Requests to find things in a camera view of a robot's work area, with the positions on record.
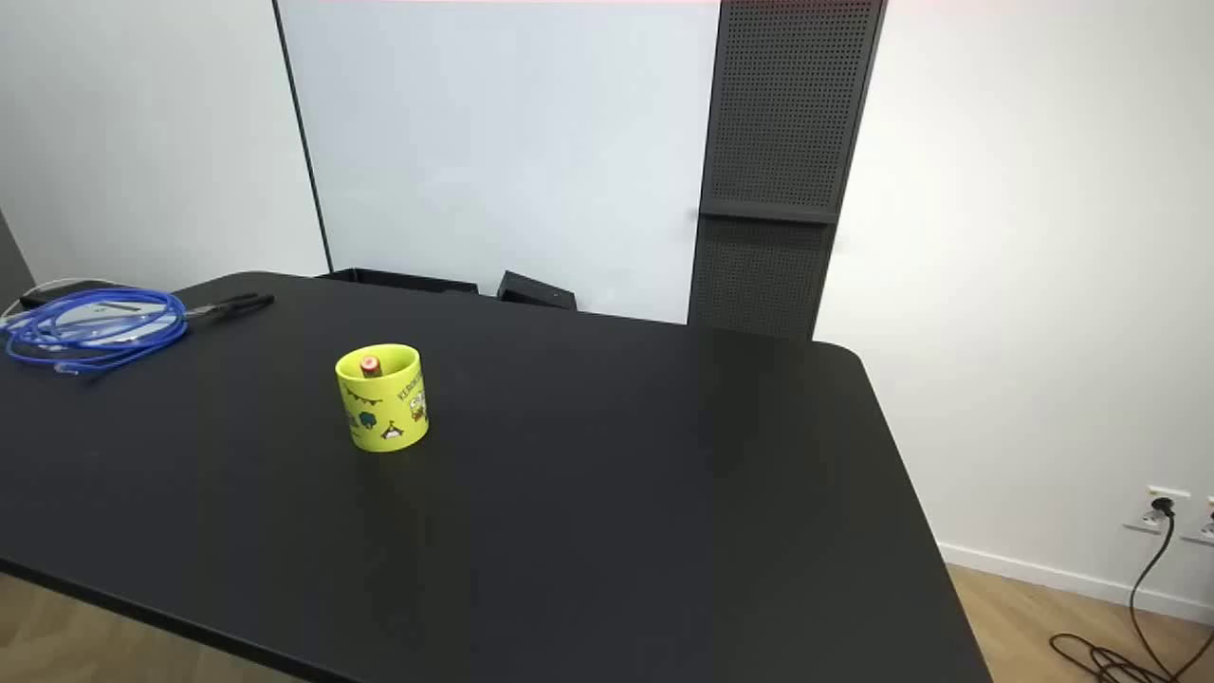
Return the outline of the white wall power outlet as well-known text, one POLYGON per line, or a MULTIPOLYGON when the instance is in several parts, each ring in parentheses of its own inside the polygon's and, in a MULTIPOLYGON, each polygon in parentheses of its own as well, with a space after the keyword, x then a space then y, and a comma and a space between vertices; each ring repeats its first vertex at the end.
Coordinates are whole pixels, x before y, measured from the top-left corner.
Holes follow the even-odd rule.
POLYGON ((1190 501, 1189 490, 1150 485, 1147 501, 1131 513, 1125 532, 1161 535, 1190 501))

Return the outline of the whiteboard panel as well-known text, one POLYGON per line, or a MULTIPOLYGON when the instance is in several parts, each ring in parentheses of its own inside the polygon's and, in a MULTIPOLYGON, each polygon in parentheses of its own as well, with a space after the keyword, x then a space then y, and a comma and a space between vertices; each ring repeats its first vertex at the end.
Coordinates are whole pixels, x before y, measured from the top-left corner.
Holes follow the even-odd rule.
POLYGON ((692 308, 722 0, 279 0, 331 257, 692 308))

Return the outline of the black low cabinet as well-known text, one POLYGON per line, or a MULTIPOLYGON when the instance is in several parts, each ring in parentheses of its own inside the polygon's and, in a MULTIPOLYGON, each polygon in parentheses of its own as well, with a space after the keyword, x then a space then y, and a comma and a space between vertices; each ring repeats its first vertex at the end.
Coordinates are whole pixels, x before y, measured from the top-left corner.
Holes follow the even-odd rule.
POLYGON ((333 268, 333 272, 324 272, 317 281, 407 289, 407 294, 434 294, 434 295, 479 295, 479 286, 472 281, 387 272, 387 268, 333 268))

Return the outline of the dark grey acoustic panel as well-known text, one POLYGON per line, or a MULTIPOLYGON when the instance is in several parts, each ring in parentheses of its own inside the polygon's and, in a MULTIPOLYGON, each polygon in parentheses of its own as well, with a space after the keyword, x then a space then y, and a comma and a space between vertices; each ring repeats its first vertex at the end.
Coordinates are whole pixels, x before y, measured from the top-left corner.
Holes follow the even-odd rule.
POLYGON ((888 0, 722 0, 692 328, 817 332, 888 0))

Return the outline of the black box behind table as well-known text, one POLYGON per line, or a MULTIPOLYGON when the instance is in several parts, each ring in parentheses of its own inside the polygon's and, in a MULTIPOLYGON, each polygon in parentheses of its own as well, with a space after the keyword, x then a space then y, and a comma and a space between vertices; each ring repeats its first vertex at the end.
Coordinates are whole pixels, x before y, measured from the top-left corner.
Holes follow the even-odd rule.
POLYGON ((503 279, 496 286, 496 301, 578 310, 578 295, 568 289, 559 289, 559 286, 512 272, 512 268, 503 268, 503 279))

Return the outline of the yellow-green mug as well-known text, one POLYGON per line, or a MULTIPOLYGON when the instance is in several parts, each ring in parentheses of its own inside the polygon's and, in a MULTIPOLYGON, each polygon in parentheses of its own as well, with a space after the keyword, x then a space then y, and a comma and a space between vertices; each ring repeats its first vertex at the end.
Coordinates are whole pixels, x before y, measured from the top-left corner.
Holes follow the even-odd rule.
POLYGON ((360 453, 392 456, 430 437, 425 372, 414 346, 357 346, 333 359, 333 380, 349 423, 349 440, 360 453), (360 359, 369 358, 379 359, 379 375, 360 372, 360 359))

